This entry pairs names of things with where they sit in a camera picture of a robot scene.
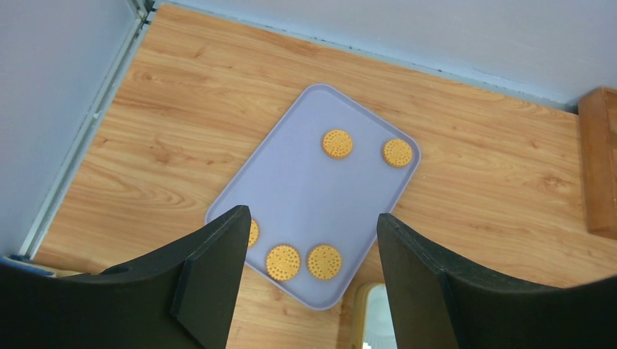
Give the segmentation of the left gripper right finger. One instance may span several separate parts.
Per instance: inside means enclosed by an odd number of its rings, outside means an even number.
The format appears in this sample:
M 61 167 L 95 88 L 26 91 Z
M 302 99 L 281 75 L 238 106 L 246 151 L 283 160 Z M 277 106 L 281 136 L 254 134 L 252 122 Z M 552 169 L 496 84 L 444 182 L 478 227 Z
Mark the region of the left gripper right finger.
M 378 249 L 399 348 L 614 348 L 616 277 L 569 288 L 508 276 L 387 213 Z

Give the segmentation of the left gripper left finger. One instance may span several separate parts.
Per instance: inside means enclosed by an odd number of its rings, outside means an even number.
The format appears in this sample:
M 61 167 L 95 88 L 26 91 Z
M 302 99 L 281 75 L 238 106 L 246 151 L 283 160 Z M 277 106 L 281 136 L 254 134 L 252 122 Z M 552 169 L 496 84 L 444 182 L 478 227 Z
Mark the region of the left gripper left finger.
M 250 232 L 238 205 L 99 274 L 53 278 L 1 263 L 3 348 L 224 348 Z

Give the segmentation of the gold square cookie tin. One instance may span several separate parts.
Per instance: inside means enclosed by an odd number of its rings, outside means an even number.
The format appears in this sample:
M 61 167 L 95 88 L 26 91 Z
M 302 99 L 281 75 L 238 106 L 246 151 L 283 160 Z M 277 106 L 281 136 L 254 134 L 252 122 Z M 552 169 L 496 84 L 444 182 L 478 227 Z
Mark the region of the gold square cookie tin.
M 358 288 L 350 348 L 397 348 L 385 284 L 371 283 Z

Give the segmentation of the lavender plastic tray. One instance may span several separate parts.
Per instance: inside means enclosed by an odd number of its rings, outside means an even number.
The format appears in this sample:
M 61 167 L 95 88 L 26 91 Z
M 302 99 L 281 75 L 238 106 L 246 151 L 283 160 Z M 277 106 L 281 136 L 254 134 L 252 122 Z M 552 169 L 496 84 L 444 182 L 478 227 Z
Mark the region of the lavender plastic tray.
M 334 159 L 322 150 L 331 129 L 351 135 L 352 152 Z M 400 138 L 413 150 L 405 167 L 391 167 L 382 147 Z M 378 216 L 391 212 L 421 162 L 411 136 L 327 84 L 306 87 L 213 201 L 210 222 L 237 205 L 246 205 L 260 226 L 245 263 L 266 274 L 266 256 L 277 245 L 296 248 L 302 259 L 320 244 L 343 258 L 330 280 L 313 277 L 302 265 L 277 286 L 314 310 L 327 310 L 342 298 L 376 239 Z

